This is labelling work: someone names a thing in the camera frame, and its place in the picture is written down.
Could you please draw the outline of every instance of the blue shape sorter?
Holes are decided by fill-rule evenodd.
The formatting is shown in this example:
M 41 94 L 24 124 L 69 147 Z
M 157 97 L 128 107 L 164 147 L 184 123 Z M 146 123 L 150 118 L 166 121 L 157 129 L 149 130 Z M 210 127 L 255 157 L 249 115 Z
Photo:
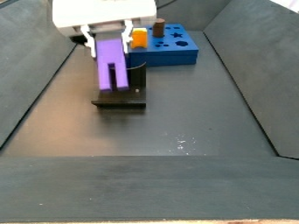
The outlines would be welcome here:
M 190 65 L 196 63 L 198 47 L 180 24 L 164 25 L 162 38 L 154 38 L 146 26 L 146 48 L 128 47 L 126 65 L 148 67 Z

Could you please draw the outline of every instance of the orange block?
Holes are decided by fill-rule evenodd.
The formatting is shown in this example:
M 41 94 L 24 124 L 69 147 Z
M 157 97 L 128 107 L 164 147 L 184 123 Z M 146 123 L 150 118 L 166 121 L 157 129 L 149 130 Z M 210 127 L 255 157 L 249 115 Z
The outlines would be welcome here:
M 136 48 L 141 46 L 146 48 L 146 29 L 145 28 L 134 28 L 132 30 L 132 41 L 130 48 Z

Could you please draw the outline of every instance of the bin floor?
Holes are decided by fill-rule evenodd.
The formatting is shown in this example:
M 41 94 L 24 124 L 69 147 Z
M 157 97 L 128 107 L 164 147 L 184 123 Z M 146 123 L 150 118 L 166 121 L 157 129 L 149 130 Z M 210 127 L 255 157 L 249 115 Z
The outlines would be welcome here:
M 146 68 L 145 109 L 97 109 L 96 65 L 77 46 L 6 141 L 4 157 L 276 154 L 202 32 L 197 64 Z

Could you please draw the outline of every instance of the black cable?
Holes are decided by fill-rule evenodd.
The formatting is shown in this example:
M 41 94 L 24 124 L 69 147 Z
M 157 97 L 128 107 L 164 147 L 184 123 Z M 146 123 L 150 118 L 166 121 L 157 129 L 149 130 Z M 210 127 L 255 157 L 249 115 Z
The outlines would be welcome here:
M 4 8 L 8 4 L 12 4 L 16 1 L 18 1 L 18 0 L 4 0 L 4 1 L 0 1 L 0 9 Z
M 177 0 L 172 0 L 172 1 L 169 1 L 168 3 L 165 3 L 165 4 L 160 5 L 160 6 L 157 6 L 156 9 L 160 10 L 162 7 L 168 6 L 169 4 L 172 4 L 172 3 L 176 2 L 176 1 L 177 1 Z

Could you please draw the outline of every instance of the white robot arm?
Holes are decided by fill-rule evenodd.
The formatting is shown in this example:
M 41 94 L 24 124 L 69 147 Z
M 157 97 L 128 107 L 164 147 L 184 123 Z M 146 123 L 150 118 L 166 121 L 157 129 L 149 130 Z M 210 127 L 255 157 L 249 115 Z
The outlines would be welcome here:
M 85 36 L 85 46 L 96 57 L 94 39 L 101 32 L 121 33 L 124 53 L 133 26 L 152 25 L 156 20 L 154 0 L 53 0 L 52 21 L 66 37 Z

